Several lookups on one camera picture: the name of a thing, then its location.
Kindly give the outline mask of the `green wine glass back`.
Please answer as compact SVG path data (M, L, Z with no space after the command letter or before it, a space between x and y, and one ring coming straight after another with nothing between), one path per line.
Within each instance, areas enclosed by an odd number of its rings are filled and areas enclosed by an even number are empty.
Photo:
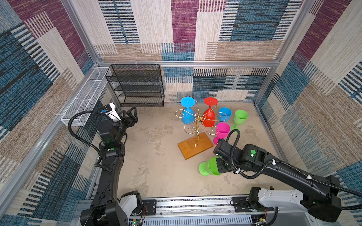
M206 162L202 162L199 165L199 172L203 176L219 176L221 175L217 166L217 159L218 157L212 157Z

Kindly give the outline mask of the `green wine glass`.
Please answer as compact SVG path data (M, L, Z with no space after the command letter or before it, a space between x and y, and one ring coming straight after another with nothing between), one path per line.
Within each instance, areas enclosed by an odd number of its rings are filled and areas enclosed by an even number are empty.
M231 130L238 129L240 125L244 124L248 119L248 113L244 110L235 111L235 115L233 118L234 125L231 126Z
M217 166L217 159L218 157L212 157L206 162L202 162L199 165L199 172L203 176L219 176L221 175Z

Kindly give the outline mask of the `pink wine glass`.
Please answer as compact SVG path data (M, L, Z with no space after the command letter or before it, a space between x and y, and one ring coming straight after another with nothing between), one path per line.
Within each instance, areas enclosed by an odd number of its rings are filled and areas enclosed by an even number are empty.
M215 145L217 145L218 140L226 138L231 129L230 125L224 122L218 123L216 127L218 128L218 133L213 139Z

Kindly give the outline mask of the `red wine glass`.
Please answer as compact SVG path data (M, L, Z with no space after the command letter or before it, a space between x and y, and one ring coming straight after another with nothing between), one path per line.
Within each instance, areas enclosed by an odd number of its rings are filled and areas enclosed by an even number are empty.
M204 103L209 106L207 110L205 110L203 118L203 125L207 128L211 128L216 123L216 115L214 112L214 107L217 106L218 100L213 97L208 97L204 99Z

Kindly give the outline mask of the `blue wine glass back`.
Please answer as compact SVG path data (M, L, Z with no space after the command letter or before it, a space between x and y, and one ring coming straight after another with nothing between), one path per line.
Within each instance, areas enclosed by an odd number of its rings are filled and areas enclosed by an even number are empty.
M184 107L182 111L183 117L182 122L184 124L189 124L195 121L194 111L192 107L195 105L195 99L192 97L184 97L181 100L181 105Z

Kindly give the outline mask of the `light blue wine glass front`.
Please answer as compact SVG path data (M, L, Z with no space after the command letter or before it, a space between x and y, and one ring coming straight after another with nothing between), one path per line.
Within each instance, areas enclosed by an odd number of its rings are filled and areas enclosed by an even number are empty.
M231 115L232 115L231 109L227 107L222 107L219 109L218 112L218 120L219 122L227 122L230 119Z

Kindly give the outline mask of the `green wine glass front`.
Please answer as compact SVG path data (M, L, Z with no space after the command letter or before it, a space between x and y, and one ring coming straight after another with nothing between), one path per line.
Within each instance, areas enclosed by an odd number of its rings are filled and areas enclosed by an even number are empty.
M231 126L231 130L238 129L240 125L244 124L248 119L248 113L244 110L235 111L235 115L233 118L234 125Z

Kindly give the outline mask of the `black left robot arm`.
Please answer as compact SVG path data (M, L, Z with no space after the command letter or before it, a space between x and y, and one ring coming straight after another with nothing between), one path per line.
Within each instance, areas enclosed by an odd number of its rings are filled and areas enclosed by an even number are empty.
M131 215L144 211L144 204L138 191L117 197L119 174L124 163L125 143L128 138L126 130L138 122L137 108L128 111L117 110L111 105L101 112L82 111L72 116L68 122L69 133L77 140L88 141L76 135L72 130L73 121L85 114L96 114L106 119L98 124L101 142L96 147L89 144L98 153L95 167L101 168L99 185L90 207L83 210L80 223L83 226L128 226Z

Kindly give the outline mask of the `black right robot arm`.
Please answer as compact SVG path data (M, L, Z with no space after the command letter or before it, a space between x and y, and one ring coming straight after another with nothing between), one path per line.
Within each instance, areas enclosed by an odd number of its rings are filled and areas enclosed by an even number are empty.
M234 129L236 140L233 145L229 139L218 139L214 154L220 174L233 172L245 179L256 179L267 175L292 187L291 190L273 190L253 187L247 198L232 200L236 211L242 208L253 211L265 211L268 208L291 208L307 212L316 219L336 222L342 211L356 211L361 204L343 206L337 196L345 192L361 197L358 191L340 186L335 176L320 177L284 162L266 150L247 144L243 149L237 148L240 131Z

